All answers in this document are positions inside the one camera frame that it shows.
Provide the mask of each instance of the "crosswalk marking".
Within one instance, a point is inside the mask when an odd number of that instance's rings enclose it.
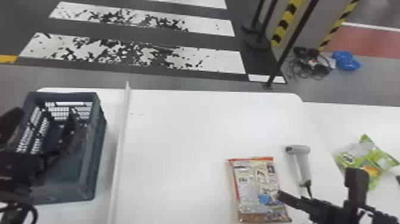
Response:
[[[20,57],[245,74],[238,51],[36,33]]]
[[[49,18],[235,36],[230,20],[60,2]]]
[[[149,0],[155,2],[169,2],[183,5],[196,5],[209,8],[221,8],[226,10],[225,0]]]

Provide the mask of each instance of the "black pole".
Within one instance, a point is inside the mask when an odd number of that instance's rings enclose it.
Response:
[[[258,18],[260,17],[261,9],[263,8],[264,3],[265,3],[265,0],[259,1],[257,9],[255,10],[253,20],[251,20],[251,28],[255,28],[255,25],[258,22]]]
[[[261,30],[258,33],[257,37],[257,42],[260,43],[263,40],[263,37],[265,36],[265,31],[267,30],[267,26],[270,23],[272,13],[274,13],[276,4],[278,3],[278,0],[272,0],[271,5],[268,9],[267,15],[265,16],[264,22],[262,23]]]
[[[310,4],[307,7],[307,10],[305,11],[299,24],[297,25],[296,30],[294,31],[292,37],[290,38],[289,43],[287,44],[285,50],[283,51],[282,55],[280,56],[278,65],[277,65],[274,73],[272,73],[272,75],[270,76],[269,80],[267,81],[267,83],[265,84],[264,87],[266,87],[266,88],[271,87],[271,84],[274,81],[276,74],[280,71],[280,68],[282,67],[283,63],[285,62],[286,57],[290,53],[290,50],[294,46],[295,42],[297,41],[297,38],[299,37],[301,31],[303,30],[305,24],[307,23],[308,19],[310,18],[311,14],[313,13],[315,6],[318,4],[318,1],[319,0],[311,0]]]
[[[272,14],[274,13],[275,7],[278,3],[278,0],[272,0],[270,6],[268,7],[267,14],[265,15],[265,19],[262,23],[260,31],[255,34],[248,34],[246,36],[246,42],[253,49],[258,51],[270,51],[271,50],[271,41],[266,39],[263,41],[265,36],[265,31],[267,30],[268,24],[271,20]]]
[[[254,14],[253,19],[251,20],[250,24],[249,24],[248,20],[246,22],[244,22],[244,24],[242,24],[242,28],[244,31],[246,31],[248,33],[258,32],[256,25],[258,22],[258,17],[260,16],[261,10],[264,6],[264,3],[265,3],[265,0],[260,0],[258,2],[257,9],[255,10],[255,14]]]

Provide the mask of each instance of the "plastic crate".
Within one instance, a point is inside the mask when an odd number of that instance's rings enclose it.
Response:
[[[16,139],[7,150],[40,156],[54,150],[66,129],[70,113],[79,118],[82,139],[43,175],[43,185],[33,186],[35,204],[91,200],[95,196],[106,120],[96,93],[31,92],[23,105],[25,116]]]

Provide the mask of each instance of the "snack package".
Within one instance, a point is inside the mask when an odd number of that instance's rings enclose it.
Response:
[[[365,170],[370,175],[369,190],[377,186],[385,172],[399,165],[398,160],[382,151],[367,135],[363,135],[359,143],[335,153],[334,157],[342,169],[353,167]]]
[[[279,183],[272,157],[228,161],[235,179],[240,222],[291,222],[283,203],[276,200]]]

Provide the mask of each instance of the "barcode scanner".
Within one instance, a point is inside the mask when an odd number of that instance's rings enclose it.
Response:
[[[297,163],[299,164],[301,182],[300,186],[306,187],[308,194],[311,195],[311,172],[310,165],[308,164],[308,154],[310,153],[310,148],[306,145],[289,145],[286,147],[286,152],[290,155],[296,156]]]

